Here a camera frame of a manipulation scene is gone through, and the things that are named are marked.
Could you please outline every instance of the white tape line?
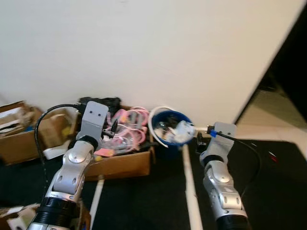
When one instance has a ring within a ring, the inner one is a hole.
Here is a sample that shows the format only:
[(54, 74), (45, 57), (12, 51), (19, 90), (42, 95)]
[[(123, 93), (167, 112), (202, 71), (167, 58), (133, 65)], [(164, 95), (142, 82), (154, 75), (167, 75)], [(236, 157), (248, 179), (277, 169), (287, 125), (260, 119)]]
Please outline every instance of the white tape line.
[(104, 187), (104, 182), (105, 182), (104, 180), (99, 180), (98, 183), (97, 183), (96, 189), (95, 189), (95, 194), (94, 194), (94, 197), (93, 197), (91, 210), (90, 210), (90, 214), (91, 214), (90, 230), (92, 230), (92, 227), (93, 227), (93, 223), (94, 223), (94, 220), (95, 220), (95, 215), (96, 215), (96, 212), (97, 212), (102, 188)]
[(186, 198), (191, 230), (202, 230), (200, 208), (198, 206), (192, 167), (187, 145), (182, 148), (184, 174), (186, 176)]

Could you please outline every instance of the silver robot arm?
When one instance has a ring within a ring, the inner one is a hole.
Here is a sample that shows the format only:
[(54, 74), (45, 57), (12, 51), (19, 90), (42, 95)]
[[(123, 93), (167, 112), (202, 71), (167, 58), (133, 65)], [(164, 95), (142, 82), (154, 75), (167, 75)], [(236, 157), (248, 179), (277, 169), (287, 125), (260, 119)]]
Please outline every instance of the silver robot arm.
[[(234, 137), (236, 126), (217, 122), (214, 130)], [(205, 172), (203, 185), (219, 230), (249, 230), (247, 214), (227, 168), (227, 155), (233, 144), (233, 140), (221, 136), (211, 139), (207, 150), (200, 155)]]
[(63, 156), (63, 166), (54, 175), (36, 217), (28, 230), (69, 230), (71, 221), (77, 218), (84, 173), (93, 153), (102, 146), (102, 133), (108, 107), (96, 102), (88, 102), (82, 117), (81, 130), (72, 149)]

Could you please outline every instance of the white wall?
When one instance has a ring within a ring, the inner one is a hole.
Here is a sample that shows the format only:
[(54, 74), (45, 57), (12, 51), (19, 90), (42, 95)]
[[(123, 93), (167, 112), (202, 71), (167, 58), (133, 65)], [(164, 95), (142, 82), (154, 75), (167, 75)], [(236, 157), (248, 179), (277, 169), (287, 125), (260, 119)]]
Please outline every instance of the white wall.
[(304, 0), (2, 0), (0, 95), (82, 96), (233, 122)]

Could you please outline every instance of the black cable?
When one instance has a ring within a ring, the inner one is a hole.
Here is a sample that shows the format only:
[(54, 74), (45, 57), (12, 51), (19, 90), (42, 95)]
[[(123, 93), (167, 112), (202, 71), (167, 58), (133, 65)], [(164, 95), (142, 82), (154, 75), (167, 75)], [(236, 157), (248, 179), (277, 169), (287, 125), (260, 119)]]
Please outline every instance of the black cable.
[(38, 155), (40, 157), (40, 161), (42, 163), (42, 166), (43, 166), (43, 177), (44, 177), (44, 191), (43, 191), (43, 199), (45, 197), (45, 193), (46, 193), (46, 188), (49, 184), (48, 182), (48, 177), (47, 177), (47, 171), (46, 171), (46, 165), (45, 165), (45, 159), (44, 159), (44, 155), (43, 155), (43, 151), (40, 147), (40, 144), (38, 142), (38, 127), (39, 127), (39, 124), (40, 122), (43, 120), (43, 118), (48, 114), (50, 113), (52, 110), (55, 110), (55, 109), (58, 109), (58, 108), (62, 108), (62, 107), (73, 107), (75, 109), (79, 109), (79, 106), (78, 105), (75, 105), (75, 104), (59, 104), (59, 105), (56, 105), (56, 106), (53, 106), (51, 108), (49, 108), (46, 112), (44, 112), (40, 118), (37, 120), (36, 122), (36, 125), (35, 125), (35, 129), (34, 129), (34, 138), (35, 138), (35, 144), (36, 144), (36, 147), (37, 147), (37, 151), (38, 151)]
[(241, 145), (244, 145), (245, 147), (249, 148), (253, 153), (254, 155), (256, 156), (256, 158), (258, 159), (258, 168), (256, 170), (256, 172), (253, 174), (253, 176), (251, 177), (250, 181), (248, 182), (248, 184), (245, 186), (245, 188), (242, 190), (242, 193), (241, 193), (241, 198), (243, 198), (245, 192), (247, 191), (247, 188), (256, 180), (256, 178), (258, 177), (259, 173), (260, 173), (260, 170), (261, 170), (261, 167), (262, 167), (262, 161), (261, 161), (261, 157), (259, 155), (259, 153), (253, 148), (251, 147), (250, 145), (244, 143), (243, 141), (240, 141), (236, 138), (233, 138), (233, 137), (230, 137), (230, 136), (227, 136), (227, 135), (224, 135), (223, 133), (219, 133), (219, 132), (216, 132), (217, 135), (221, 136), (221, 137), (224, 137), (224, 138), (227, 138), (227, 139), (230, 139), (230, 140), (233, 140), (237, 143), (240, 143)]

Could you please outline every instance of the cable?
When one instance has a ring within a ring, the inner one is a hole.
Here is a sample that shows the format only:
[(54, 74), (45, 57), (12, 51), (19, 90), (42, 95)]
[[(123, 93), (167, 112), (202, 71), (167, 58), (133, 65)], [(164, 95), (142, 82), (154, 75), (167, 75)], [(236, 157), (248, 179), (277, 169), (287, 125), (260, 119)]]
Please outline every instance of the cable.
[(43, 199), (45, 197), (45, 193), (46, 193), (46, 188), (49, 184), (49, 181), (48, 181), (48, 177), (47, 177), (47, 171), (46, 171), (46, 165), (45, 165), (45, 159), (44, 159), (44, 155), (43, 155), (43, 151), (39, 145), (39, 142), (38, 142), (38, 127), (39, 127), (39, 124), (40, 122), (43, 120), (43, 118), (48, 114), (50, 113), (52, 110), (55, 110), (55, 109), (58, 109), (58, 108), (62, 108), (62, 107), (73, 107), (77, 110), (79, 110), (79, 106), (78, 105), (75, 105), (75, 104), (59, 104), (59, 105), (56, 105), (56, 106), (53, 106), (51, 108), (49, 108), (46, 112), (44, 112), (40, 118), (37, 120), (36, 122), (36, 125), (35, 125), (35, 129), (34, 129), (34, 138), (35, 138), (35, 144), (36, 144), (36, 147), (37, 147), (37, 151), (38, 151), (38, 155), (39, 155), (39, 158), (40, 158), (40, 161), (42, 163), (42, 166), (43, 166), (43, 177), (44, 177), (44, 191), (43, 191)]
[(244, 145), (245, 147), (249, 148), (254, 153), (256, 158), (258, 159), (258, 168), (257, 168), (256, 172), (253, 174), (253, 176), (251, 177), (250, 181), (247, 183), (245, 188), (242, 190), (241, 198), (243, 198), (243, 196), (244, 196), (245, 192), (247, 191), (248, 187), (256, 180), (256, 178), (258, 177), (258, 175), (260, 173), (260, 170), (261, 170), (261, 167), (262, 167), (261, 157), (260, 157), (259, 153), (253, 147), (251, 147), (250, 145), (244, 143), (243, 141), (240, 141), (240, 140), (238, 140), (236, 138), (224, 135), (223, 133), (216, 132), (215, 130), (212, 130), (211, 132), (213, 133), (213, 135), (216, 134), (216, 135), (219, 135), (221, 137), (224, 137), (224, 138), (233, 140), (233, 141), (235, 141), (237, 143), (240, 143), (241, 145)]

